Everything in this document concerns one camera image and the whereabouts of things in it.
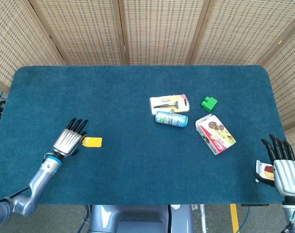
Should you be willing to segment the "razor blister pack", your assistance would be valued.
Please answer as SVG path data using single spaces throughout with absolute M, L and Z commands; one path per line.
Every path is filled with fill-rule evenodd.
M 185 94 L 169 95 L 149 98 L 151 114 L 156 115 L 157 111 L 167 113 L 186 113 L 190 110 L 190 104 Z

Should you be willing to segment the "woven folding screen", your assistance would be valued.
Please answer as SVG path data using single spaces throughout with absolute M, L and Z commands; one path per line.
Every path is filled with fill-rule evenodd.
M 295 149 L 295 0 L 0 0 L 0 101 L 26 65 L 260 65 Z

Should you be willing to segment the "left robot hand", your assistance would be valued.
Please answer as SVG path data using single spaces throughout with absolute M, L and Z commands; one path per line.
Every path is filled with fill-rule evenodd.
M 52 149 L 54 154 L 68 157 L 73 154 L 77 146 L 82 143 L 87 133 L 83 131 L 88 123 L 88 119 L 82 121 L 75 117 L 67 124 L 59 137 L 54 142 Z

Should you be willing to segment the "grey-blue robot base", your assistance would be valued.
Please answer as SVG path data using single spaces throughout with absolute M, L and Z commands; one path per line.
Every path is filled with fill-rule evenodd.
M 193 233 L 190 204 L 92 205 L 88 233 Z

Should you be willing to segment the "white snack packet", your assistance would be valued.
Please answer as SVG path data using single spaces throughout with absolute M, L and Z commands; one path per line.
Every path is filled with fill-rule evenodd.
M 274 167 L 271 164 L 256 160 L 256 173 L 263 179 L 274 181 Z

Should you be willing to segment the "white red cookie box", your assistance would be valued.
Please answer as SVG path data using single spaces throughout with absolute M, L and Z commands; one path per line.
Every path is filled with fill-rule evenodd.
M 224 124 L 213 114 L 198 119 L 195 126 L 214 155 L 222 153 L 236 143 Z

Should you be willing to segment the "light blue drink can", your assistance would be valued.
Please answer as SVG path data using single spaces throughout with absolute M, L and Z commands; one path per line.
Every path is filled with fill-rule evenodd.
M 155 115 L 155 122 L 185 128 L 188 123 L 188 117 L 186 115 L 176 113 L 157 111 Z

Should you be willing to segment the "green toy building block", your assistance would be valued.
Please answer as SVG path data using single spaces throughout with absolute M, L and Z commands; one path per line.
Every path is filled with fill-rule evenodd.
M 207 112 L 211 112 L 212 109 L 215 107 L 217 104 L 217 99 L 213 97 L 208 97 L 206 96 L 205 99 L 201 102 L 201 106 L 203 107 L 204 110 Z

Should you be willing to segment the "orange card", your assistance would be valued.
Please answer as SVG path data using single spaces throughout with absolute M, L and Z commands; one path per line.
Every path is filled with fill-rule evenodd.
M 101 137 L 85 137 L 82 145 L 88 148 L 100 148 L 102 146 Z

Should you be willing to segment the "blue carpet table cover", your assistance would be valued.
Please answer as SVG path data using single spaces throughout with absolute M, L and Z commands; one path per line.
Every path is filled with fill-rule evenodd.
M 185 94 L 185 128 L 156 123 L 149 98 Z M 217 99 L 211 112 L 205 97 Z M 195 122 L 219 118 L 236 143 L 214 155 Z M 32 66 L 19 68 L 0 120 L 0 199 L 26 188 L 73 118 L 100 148 L 78 147 L 45 189 L 45 204 L 280 203 L 257 183 L 261 139 L 285 139 L 261 66 Z

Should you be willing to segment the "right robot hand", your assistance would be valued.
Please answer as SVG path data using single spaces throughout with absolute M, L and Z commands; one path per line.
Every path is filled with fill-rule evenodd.
M 286 140 L 280 140 L 273 134 L 269 135 L 271 143 L 261 139 L 273 167 L 274 179 L 266 179 L 254 172 L 253 175 L 260 183 L 274 187 L 279 194 L 285 197 L 295 197 L 295 153 Z

